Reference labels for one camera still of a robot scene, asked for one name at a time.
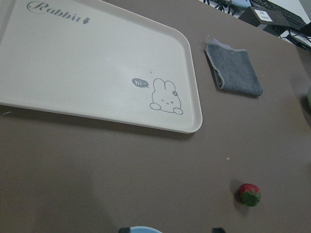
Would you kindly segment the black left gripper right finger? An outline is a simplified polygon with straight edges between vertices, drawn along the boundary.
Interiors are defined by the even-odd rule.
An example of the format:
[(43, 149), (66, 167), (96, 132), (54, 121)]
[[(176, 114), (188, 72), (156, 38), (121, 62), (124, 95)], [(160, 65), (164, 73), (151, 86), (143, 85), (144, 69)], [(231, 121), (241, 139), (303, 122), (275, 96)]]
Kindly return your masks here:
[(223, 228), (213, 228), (212, 233), (224, 233), (224, 229)]

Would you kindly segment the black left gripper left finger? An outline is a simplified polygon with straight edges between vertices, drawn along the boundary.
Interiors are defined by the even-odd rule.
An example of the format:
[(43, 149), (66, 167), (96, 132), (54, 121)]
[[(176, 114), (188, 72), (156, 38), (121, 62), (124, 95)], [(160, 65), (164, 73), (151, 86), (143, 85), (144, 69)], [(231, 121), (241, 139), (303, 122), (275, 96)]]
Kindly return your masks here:
[(131, 232), (131, 228), (121, 228), (119, 229), (119, 233), (130, 233)]

